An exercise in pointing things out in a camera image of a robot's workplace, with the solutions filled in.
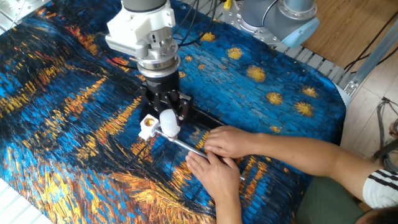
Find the striped sleeve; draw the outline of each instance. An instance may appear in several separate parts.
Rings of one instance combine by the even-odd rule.
[[[377,170],[366,179],[363,198],[372,208],[383,208],[398,204],[398,173]]]

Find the person's right hand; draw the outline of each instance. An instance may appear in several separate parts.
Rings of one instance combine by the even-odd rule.
[[[219,156],[239,158],[254,154],[259,135],[232,126],[218,127],[210,131],[205,149]]]

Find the table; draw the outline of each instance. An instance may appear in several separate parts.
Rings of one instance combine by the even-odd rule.
[[[172,6],[178,23],[189,7]],[[120,7],[54,1],[0,36],[0,178],[54,223],[214,223],[214,202],[187,169],[187,151],[138,137],[144,77],[115,65],[110,58],[129,57],[100,33]],[[206,35],[179,52],[181,89],[197,108],[246,131],[338,142],[345,106],[329,79],[197,18],[188,41]],[[188,122],[180,139],[203,150],[208,131]],[[273,158],[236,162],[246,171],[243,222],[290,223],[312,178]]]

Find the hand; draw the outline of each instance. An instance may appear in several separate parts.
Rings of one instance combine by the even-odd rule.
[[[189,152],[187,166],[192,174],[203,184],[216,203],[239,201],[239,169],[231,158],[223,158],[222,163],[213,153],[208,160]]]
[[[240,158],[253,154],[259,135],[232,126],[218,127],[210,131],[205,149],[223,157]]]

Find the yellow part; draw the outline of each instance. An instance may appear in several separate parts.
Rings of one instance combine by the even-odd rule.
[[[224,3],[224,9],[231,9],[232,0],[226,0]]]

